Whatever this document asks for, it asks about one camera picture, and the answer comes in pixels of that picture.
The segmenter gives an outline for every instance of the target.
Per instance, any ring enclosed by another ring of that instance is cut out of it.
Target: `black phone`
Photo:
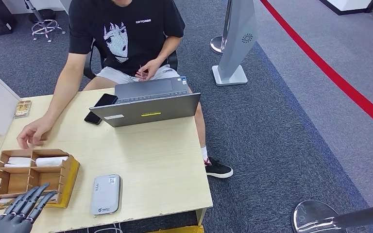
[[[110,105],[114,104],[115,101],[117,101],[118,97],[109,95],[109,94],[104,94],[99,101],[95,104],[94,107],[99,107],[99,106],[105,106],[105,105]],[[99,116],[95,115],[93,112],[89,112],[89,114],[85,117],[84,121],[94,124],[94,125],[99,125],[100,122],[102,121]]]

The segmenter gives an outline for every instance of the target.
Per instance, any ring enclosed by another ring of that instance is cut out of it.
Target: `card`
[[[31,105],[32,102],[30,100],[19,102],[14,118],[27,117],[31,110]]]

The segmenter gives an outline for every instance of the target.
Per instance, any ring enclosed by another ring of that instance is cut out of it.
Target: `white sock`
[[[208,153],[206,152],[206,146],[204,148],[201,148],[201,153],[202,153],[203,163],[205,165],[211,164],[211,161],[209,161],[209,158],[208,158]]]

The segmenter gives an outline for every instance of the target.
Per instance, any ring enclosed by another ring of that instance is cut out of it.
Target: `stool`
[[[45,37],[48,39],[48,42],[52,42],[52,40],[49,38],[49,33],[53,30],[59,29],[62,31],[62,34],[65,34],[66,32],[62,30],[61,27],[59,27],[59,24],[54,19],[46,19],[44,20],[41,16],[41,14],[36,10],[34,5],[30,2],[30,0],[24,0],[26,4],[26,8],[30,8],[32,12],[35,14],[36,18],[38,19],[38,22],[32,26],[32,36],[34,37],[34,40],[37,40],[38,38],[35,36],[36,34],[42,35],[44,34]]]

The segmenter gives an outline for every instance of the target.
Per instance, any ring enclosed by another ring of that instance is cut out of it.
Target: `laptop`
[[[185,76],[115,86],[115,95],[118,97],[116,103],[179,96],[187,93],[188,84]]]
[[[183,84],[186,78],[183,78],[117,85],[115,89],[119,99],[115,104],[92,107],[90,111],[112,127],[194,116],[201,94],[188,93],[187,85]],[[126,86],[130,86],[136,94],[128,92]]]

